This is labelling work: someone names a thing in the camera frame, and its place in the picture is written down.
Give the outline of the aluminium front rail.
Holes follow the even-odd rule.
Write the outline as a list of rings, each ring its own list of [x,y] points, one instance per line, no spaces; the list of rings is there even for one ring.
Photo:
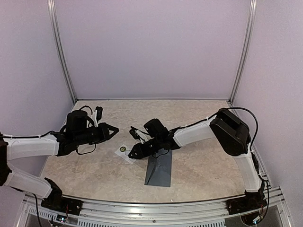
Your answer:
[[[264,219],[253,227],[293,227],[280,188],[270,188],[269,195],[268,212]],[[243,195],[170,203],[126,203],[69,197],[83,201],[79,215],[68,214],[67,222],[62,224],[58,223],[56,218],[64,213],[39,206],[39,217],[43,227],[50,227],[52,218],[53,226],[57,224],[62,227],[247,227],[242,219],[250,218],[257,211],[261,212],[260,208],[229,214],[228,199],[242,198]],[[33,196],[26,194],[14,226],[39,227]]]

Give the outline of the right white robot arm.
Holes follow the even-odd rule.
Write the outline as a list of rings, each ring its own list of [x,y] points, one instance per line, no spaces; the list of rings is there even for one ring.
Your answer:
[[[217,139],[223,151],[233,157],[244,182],[245,196],[242,206],[252,210],[257,206],[265,187],[259,173],[259,163],[253,151],[255,137],[250,135],[249,126],[231,112],[232,108],[221,108],[206,119],[187,126],[168,130],[159,119],[149,120],[144,128],[150,136],[133,146],[128,157],[143,159],[159,150],[176,150],[189,144],[207,139]]]

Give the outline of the dark blue envelope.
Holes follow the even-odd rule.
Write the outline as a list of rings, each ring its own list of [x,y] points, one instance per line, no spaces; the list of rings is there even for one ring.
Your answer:
[[[172,170],[172,150],[159,150],[149,156],[146,169],[145,185],[170,187]]]

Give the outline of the white sticker sheet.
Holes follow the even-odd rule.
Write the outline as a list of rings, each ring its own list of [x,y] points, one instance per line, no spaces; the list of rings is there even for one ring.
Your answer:
[[[126,151],[125,152],[121,152],[120,148],[121,147],[126,147]],[[123,160],[125,160],[126,162],[133,164],[136,160],[133,158],[129,158],[128,154],[130,153],[130,148],[128,146],[126,146],[125,144],[121,145],[116,151],[115,154],[118,155],[119,157],[121,157]]]

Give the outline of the aluminium corner post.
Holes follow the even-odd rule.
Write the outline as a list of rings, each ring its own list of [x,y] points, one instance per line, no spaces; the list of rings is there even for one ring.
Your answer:
[[[234,103],[237,92],[239,90],[241,78],[242,78],[243,71],[245,68],[246,59],[247,59],[247,56],[249,53],[249,47],[250,47],[250,42],[251,42],[251,38],[252,38],[252,34],[253,34],[256,10],[257,10],[257,0],[251,0],[240,61],[239,61],[238,67],[237,67],[236,77],[235,77],[235,80],[234,80],[234,83],[232,86],[232,91],[231,91],[231,94],[229,97],[230,104]]]
[[[55,6],[55,1],[54,0],[48,0],[47,1],[47,6],[48,6],[48,11],[49,11],[49,16],[50,16],[50,22],[53,30],[53,36],[54,36],[54,41],[55,41],[55,46],[57,49],[57,54],[59,58],[59,62],[62,68],[63,72],[63,77],[66,83],[66,87],[68,89],[69,96],[71,98],[71,101],[73,104],[76,104],[78,101],[76,97],[76,93],[71,81],[71,77],[69,74],[69,70],[67,67],[67,62],[66,58],[64,55],[64,50],[63,50],[63,45],[60,37],[60,29],[59,29],[59,24],[58,24],[58,18],[56,14],[56,6]]]

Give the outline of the right aluminium corner post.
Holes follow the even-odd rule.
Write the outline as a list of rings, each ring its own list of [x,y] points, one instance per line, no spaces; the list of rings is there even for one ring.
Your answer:
[[[239,61],[238,67],[237,67],[236,77],[235,77],[235,80],[234,80],[234,83],[232,86],[232,91],[231,91],[231,94],[229,97],[230,104],[234,103],[237,92],[239,90],[241,78],[242,78],[243,71],[245,68],[246,59],[247,59],[247,56],[249,53],[249,47],[250,47],[250,42],[251,42],[251,38],[252,38],[252,34],[253,34],[256,10],[257,10],[257,0],[251,0],[240,61]]]

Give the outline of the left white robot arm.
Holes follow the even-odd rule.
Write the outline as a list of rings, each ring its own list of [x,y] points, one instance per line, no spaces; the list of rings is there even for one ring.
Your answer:
[[[92,116],[86,111],[68,113],[66,124],[60,131],[36,136],[0,136],[0,184],[30,192],[47,199],[56,210],[66,206],[61,189],[50,179],[42,179],[11,164],[12,160],[26,157],[62,157],[78,152],[81,145],[97,145],[110,140],[119,129],[100,122],[102,111]]]

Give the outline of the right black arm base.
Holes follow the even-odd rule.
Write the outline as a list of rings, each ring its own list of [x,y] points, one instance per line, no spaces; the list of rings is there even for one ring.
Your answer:
[[[264,195],[265,182],[266,181],[264,180],[261,181],[261,187],[257,192],[245,191],[245,196],[227,200],[226,207],[229,215],[260,209],[262,206],[267,206],[268,202]]]

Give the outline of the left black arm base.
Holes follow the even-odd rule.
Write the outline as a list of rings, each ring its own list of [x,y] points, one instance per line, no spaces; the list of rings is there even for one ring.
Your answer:
[[[52,190],[47,198],[43,198],[41,206],[65,214],[79,216],[83,201],[63,197],[62,190],[54,181],[46,177],[45,180],[50,184]]]

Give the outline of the left aluminium corner post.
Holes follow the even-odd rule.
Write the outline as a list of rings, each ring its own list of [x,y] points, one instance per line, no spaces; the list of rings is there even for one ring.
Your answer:
[[[56,14],[56,6],[55,6],[55,1],[54,0],[48,0],[47,1],[47,6],[48,6],[48,11],[49,11],[49,16],[50,16],[50,22],[53,30],[53,36],[54,36],[54,41],[55,41],[55,46],[57,49],[57,54],[59,58],[59,62],[62,68],[63,72],[63,77],[66,83],[66,87],[68,89],[69,96],[71,98],[71,101],[73,104],[76,104],[78,101],[76,97],[76,93],[71,81],[71,77],[69,74],[69,70],[67,67],[67,62],[66,58],[64,55],[64,50],[63,50],[63,45],[60,37],[60,29],[59,29],[59,24],[58,24],[58,18]]]

